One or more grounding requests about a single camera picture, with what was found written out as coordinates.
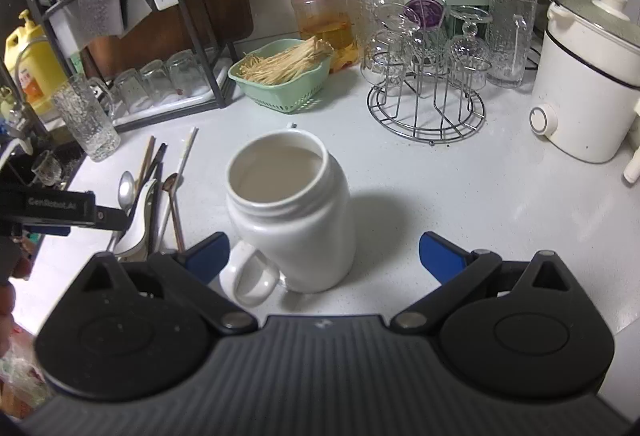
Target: white ceramic mug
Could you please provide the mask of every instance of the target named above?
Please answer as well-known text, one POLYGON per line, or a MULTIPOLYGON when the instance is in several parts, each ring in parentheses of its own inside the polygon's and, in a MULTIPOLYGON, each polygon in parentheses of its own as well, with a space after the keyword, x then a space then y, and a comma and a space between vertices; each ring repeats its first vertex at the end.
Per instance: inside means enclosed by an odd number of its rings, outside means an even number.
POLYGON ((258 305, 281 278, 291 291, 316 293, 349 273, 356 247, 349 188, 311 133, 281 130, 243 147, 226 169, 226 206, 241 237, 220 273, 232 301, 258 305), (250 264, 260 276, 247 285, 250 264))

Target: wooden cutting board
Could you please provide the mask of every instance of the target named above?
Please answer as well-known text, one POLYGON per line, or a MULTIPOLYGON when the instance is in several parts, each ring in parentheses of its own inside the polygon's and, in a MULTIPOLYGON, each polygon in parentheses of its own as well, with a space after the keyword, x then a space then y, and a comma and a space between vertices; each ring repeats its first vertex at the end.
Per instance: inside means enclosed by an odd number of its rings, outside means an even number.
MULTIPOLYGON (((249 0, 205 0, 219 43, 236 41, 251 35, 254 22, 249 0)), ((204 23, 206 13, 199 0, 187 0, 200 39, 207 45, 209 38, 204 23)), ((103 76, 114 77, 128 68, 141 68, 154 59, 166 60, 173 53, 192 47, 182 23, 179 7, 153 12, 122 39, 98 37, 89 50, 103 76)), ((90 66, 84 62, 88 73, 90 66)))

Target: jar with red lid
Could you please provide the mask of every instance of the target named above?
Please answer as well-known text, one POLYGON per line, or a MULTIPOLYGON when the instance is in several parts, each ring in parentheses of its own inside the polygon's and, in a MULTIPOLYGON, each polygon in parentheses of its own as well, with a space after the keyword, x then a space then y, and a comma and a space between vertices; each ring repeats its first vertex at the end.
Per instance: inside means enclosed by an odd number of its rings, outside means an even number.
POLYGON ((315 35, 335 50, 332 71, 358 61, 347 0, 291 0, 302 39, 315 35))

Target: ridged black surface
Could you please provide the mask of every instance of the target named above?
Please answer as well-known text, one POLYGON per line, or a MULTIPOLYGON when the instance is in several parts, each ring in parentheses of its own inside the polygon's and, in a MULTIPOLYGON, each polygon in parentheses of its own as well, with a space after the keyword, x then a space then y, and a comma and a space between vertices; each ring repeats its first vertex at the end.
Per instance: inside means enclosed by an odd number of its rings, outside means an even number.
POLYGON ((58 397, 21 425, 31 436, 619 436, 627 427, 594 396, 526 405, 473 390, 427 340, 393 334, 377 316, 271 317, 223 339, 163 394, 111 405, 58 397))

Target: green plastic basket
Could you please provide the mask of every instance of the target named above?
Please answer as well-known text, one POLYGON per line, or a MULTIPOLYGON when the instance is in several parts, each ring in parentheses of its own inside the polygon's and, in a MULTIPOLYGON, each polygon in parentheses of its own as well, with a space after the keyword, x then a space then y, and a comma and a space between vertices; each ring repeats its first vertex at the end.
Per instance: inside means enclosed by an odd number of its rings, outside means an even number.
MULTIPOLYGON (((258 57, 271 57, 301 42, 303 41, 300 39, 279 39, 252 53, 258 57)), ((329 76, 329 67, 331 67, 331 57, 329 57, 323 60, 318 67, 298 75, 289 82, 277 86, 265 86, 245 80, 239 75, 239 67, 243 62, 244 59, 231 66, 229 77, 235 80, 244 94, 254 102, 280 112, 293 112, 305 105, 312 96, 322 89, 324 81, 329 76)))

